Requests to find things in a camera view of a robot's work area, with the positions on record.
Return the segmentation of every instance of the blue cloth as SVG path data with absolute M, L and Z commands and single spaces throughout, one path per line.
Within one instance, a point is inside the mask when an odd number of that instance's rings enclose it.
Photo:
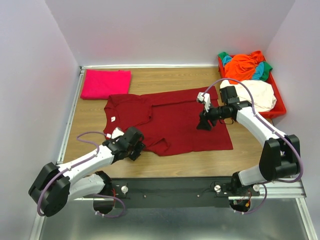
M 225 57 L 222 59 L 222 66 L 225 67 L 225 65 L 226 65 L 228 62 L 230 62 L 231 60 L 232 60 L 232 57 L 230 57 L 229 55 L 225 56 Z
M 265 64 L 262 61 L 258 64 L 258 66 L 256 66 L 255 73 L 252 76 L 252 80 L 260 80 L 260 78 L 262 77 L 262 74 L 264 73 L 264 70 L 265 70 Z

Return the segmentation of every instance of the orange cloth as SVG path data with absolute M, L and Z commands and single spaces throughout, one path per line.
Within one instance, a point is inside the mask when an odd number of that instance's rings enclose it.
M 256 67 L 264 61 L 261 51 L 254 51 L 250 55 L 235 55 L 230 62 L 224 66 L 226 78 L 236 79 L 239 81 L 250 80 L 256 72 Z

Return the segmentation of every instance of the pink folded cloth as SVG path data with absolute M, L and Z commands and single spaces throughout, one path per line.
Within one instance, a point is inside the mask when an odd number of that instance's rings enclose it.
M 127 94 L 130 81 L 130 71 L 86 70 L 80 98 L 108 99 L 110 95 Z

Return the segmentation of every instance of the metal base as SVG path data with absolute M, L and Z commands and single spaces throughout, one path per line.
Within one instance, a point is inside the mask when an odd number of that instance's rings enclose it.
M 252 208 L 260 202 L 253 199 Z M 109 214 L 120 212 L 113 209 Z M 224 207 L 130 208 L 112 219 L 95 215 L 91 200 L 75 200 L 45 219 L 40 239 L 306 240 L 308 236 L 294 199 L 268 199 L 248 215 Z
M 214 187 L 230 182 L 231 177 L 114 178 L 112 186 L 127 208 L 228 208 L 233 195 L 224 189 L 216 192 Z M 259 196 L 252 188 L 250 191 Z

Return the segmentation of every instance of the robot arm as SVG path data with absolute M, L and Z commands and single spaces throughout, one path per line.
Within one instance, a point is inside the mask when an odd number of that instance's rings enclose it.
M 59 166 L 52 162 L 46 164 L 28 193 L 36 203 L 40 200 L 40 209 L 47 217 L 59 212 L 67 201 L 90 194 L 99 194 L 103 189 L 108 188 L 110 178 L 101 171 L 89 177 L 85 176 L 126 157 L 135 161 L 145 147 L 142 143 L 143 137 L 142 133 L 134 127 L 128 128 L 125 133 L 116 128 L 111 139 L 99 146 L 98 153 L 94 150 Z
M 244 186 L 298 174 L 299 161 L 281 137 L 288 140 L 300 154 L 299 139 L 295 135 L 286 135 L 276 129 L 259 113 L 254 114 L 250 102 L 239 100 L 234 86 L 220 89 L 220 94 L 224 105 L 219 107 L 211 105 L 208 93 L 198 94 L 197 101 L 204 104 L 204 109 L 199 115 L 200 123 L 197 128 L 209 131 L 212 128 L 211 125 L 214 127 L 217 124 L 217 120 L 232 118 L 246 127 L 263 146 L 258 165 L 232 175 L 233 192 L 237 192 Z

